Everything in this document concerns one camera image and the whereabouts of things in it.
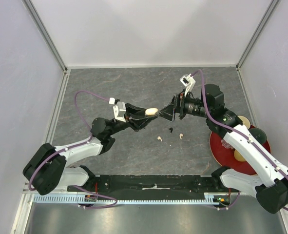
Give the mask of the beige earbud charging case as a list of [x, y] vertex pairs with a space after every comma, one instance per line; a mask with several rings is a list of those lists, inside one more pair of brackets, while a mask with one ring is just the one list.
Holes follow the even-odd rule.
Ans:
[[145, 116], [155, 116], [158, 113], [157, 108], [148, 108], [145, 110]]

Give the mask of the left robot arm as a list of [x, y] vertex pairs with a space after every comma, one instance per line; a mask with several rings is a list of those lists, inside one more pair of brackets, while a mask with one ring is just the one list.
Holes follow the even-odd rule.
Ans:
[[157, 108], [143, 109], [129, 103], [118, 102], [113, 106], [115, 117], [93, 120], [90, 137], [64, 146], [42, 144], [22, 173], [29, 181], [28, 189], [47, 195], [54, 189], [76, 185], [85, 192], [95, 186], [94, 175], [85, 166], [69, 165], [90, 156], [98, 156], [110, 150], [115, 143], [112, 135], [131, 128], [139, 131], [158, 117]]

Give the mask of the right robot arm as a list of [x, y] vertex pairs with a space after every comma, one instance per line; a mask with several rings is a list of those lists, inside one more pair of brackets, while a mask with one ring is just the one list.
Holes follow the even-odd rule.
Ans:
[[252, 135], [242, 120], [224, 104], [219, 86], [206, 84], [201, 98], [192, 93], [174, 95], [169, 105], [158, 114], [169, 121], [185, 115], [204, 117], [209, 129], [236, 149], [255, 170], [256, 175], [240, 173], [228, 166], [216, 171], [211, 186], [217, 192], [227, 187], [244, 192], [257, 199], [269, 213], [275, 214], [288, 204], [288, 167], [276, 160]]

